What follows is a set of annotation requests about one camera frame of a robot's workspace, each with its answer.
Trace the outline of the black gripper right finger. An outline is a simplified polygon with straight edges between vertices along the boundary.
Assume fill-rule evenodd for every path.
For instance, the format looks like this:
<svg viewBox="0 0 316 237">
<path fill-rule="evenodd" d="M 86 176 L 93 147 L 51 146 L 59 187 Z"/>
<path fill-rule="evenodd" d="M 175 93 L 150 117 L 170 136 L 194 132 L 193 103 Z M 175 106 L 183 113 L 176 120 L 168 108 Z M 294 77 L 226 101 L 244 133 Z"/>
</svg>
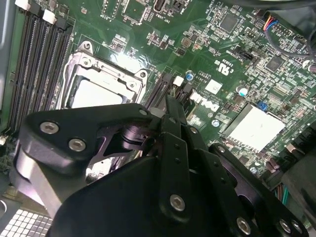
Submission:
<svg viewBox="0 0 316 237">
<path fill-rule="evenodd" d="M 304 225 L 238 159 L 220 144 L 206 146 L 196 128 L 187 124 L 182 104 L 174 100 L 174 114 L 187 143 L 195 188 L 207 215 L 199 237 L 307 237 Z"/>
</svg>

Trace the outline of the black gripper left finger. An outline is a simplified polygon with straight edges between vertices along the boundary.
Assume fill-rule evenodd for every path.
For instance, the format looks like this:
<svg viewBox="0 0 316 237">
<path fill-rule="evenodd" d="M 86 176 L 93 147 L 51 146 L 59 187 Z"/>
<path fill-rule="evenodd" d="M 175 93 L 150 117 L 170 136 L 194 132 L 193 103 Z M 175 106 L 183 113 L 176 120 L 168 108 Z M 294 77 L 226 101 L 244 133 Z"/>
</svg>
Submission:
<svg viewBox="0 0 316 237">
<path fill-rule="evenodd" d="M 166 97 L 162 117 L 139 104 L 31 114 L 20 129 L 16 170 L 55 217 L 67 198 L 89 186 L 85 172 L 97 157 L 139 150 L 143 155 L 133 161 L 153 158 L 158 162 L 160 213 L 167 221 L 185 223 L 191 211 L 188 152 L 174 100 Z"/>
</svg>

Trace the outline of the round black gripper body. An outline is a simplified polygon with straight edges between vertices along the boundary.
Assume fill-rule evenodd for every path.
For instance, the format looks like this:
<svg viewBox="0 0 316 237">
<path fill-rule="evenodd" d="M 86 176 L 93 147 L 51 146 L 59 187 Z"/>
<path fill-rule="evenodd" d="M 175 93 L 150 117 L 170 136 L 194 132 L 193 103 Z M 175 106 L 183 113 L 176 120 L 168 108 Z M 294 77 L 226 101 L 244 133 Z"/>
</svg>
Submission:
<svg viewBox="0 0 316 237">
<path fill-rule="evenodd" d="M 51 237 L 228 237 L 229 227 L 206 187 L 190 174 L 193 211 L 189 222 L 164 219 L 158 208 L 158 162 L 133 161 L 77 191 L 62 204 Z"/>
</svg>

